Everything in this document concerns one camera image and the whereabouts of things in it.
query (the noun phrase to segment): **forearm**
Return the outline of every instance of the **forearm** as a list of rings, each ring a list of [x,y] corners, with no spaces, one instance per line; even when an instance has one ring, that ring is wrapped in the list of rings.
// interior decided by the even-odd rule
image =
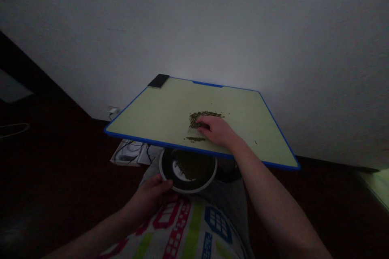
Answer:
[[[94,258],[135,231],[138,224],[120,210],[44,258]]]
[[[254,208],[284,255],[326,255],[303,210],[266,166],[239,137],[229,147],[234,155]]]

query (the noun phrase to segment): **white wall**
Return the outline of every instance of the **white wall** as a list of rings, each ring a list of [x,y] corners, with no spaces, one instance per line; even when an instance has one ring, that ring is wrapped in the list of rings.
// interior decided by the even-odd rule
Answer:
[[[384,168],[388,3],[1,0],[0,29],[93,118],[170,74],[259,90],[297,155]]]

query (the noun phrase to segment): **hand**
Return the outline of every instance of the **hand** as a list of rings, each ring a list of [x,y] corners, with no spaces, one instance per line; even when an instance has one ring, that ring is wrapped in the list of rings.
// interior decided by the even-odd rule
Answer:
[[[209,129],[206,127],[199,127],[197,130],[214,144],[229,148],[234,139],[238,137],[228,123],[220,117],[202,116],[196,120],[196,123],[200,122],[208,125]]]
[[[168,194],[173,181],[163,181],[161,174],[147,180],[123,208],[131,221],[143,223],[154,215],[163,204],[178,200],[178,194]]]

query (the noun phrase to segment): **white cable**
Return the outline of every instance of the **white cable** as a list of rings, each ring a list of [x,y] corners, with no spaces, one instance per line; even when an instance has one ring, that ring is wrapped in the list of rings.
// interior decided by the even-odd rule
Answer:
[[[0,136],[0,138],[7,138],[9,136],[13,136],[13,135],[16,135],[16,134],[20,134],[22,132],[25,132],[26,130],[28,130],[30,128],[30,124],[29,123],[15,123],[15,124],[11,124],[11,125],[3,125],[1,126],[0,128],[3,128],[3,127],[10,127],[10,126],[15,126],[15,125],[26,125],[26,128],[17,132],[17,133],[14,133],[14,134],[9,134],[9,135],[6,135],[6,136]]]

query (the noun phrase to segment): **electrical cable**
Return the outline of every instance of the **electrical cable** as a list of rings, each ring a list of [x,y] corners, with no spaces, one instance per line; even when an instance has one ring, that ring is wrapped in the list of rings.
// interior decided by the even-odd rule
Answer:
[[[128,151],[130,151],[130,152],[135,152],[135,151],[138,151],[138,150],[144,145],[144,144],[142,143],[142,144],[140,145],[140,147],[137,148],[137,149],[135,149],[135,150],[130,150],[130,149],[128,149],[128,146],[129,146],[131,143],[133,143],[133,142],[134,142],[134,141],[126,142],[126,143],[124,144],[124,146],[122,146],[119,150],[116,151],[115,156],[113,157],[113,163],[114,163],[115,165],[117,165],[117,163],[116,163],[116,156],[118,155],[118,153],[119,153],[120,151],[123,152],[123,149],[124,149],[125,146],[127,146],[127,150],[128,150]],[[129,163],[131,163],[132,161],[134,161],[137,157],[139,157],[140,154],[141,154],[141,152],[139,152],[139,154],[137,154],[135,157],[133,157],[125,166],[127,166]]]
[[[149,155],[150,144],[147,144],[147,145],[148,145],[148,147],[147,147],[147,149],[146,149],[146,154],[147,154],[147,156],[149,157],[149,161],[150,161],[150,164],[151,164],[151,163],[154,161],[155,157],[151,160],[150,155]]]
[[[0,128],[10,127],[10,126],[15,126],[15,125],[26,125],[26,127],[23,130],[19,131],[19,132],[16,132],[16,133],[13,133],[13,134],[8,134],[8,135],[5,135],[5,136],[0,136],[0,138],[7,138],[9,136],[14,136],[14,135],[20,134],[22,132],[25,132],[26,130],[28,130],[30,128],[30,124],[29,123],[14,123],[14,124],[10,124],[10,125],[3,125]]]
[[[119,150],[116,151],[116,153],[115,153],[115,155],[114,155],[114,157],[113,157],[113,163],[114,163],[115,165],[117,165],[117,164],[116,164],[116,156],[118,155],[118,153],[119,153],[125,146],[131,144],[132,142],[133,142],[133,141],[126,143],[123,147],[121,147]]]

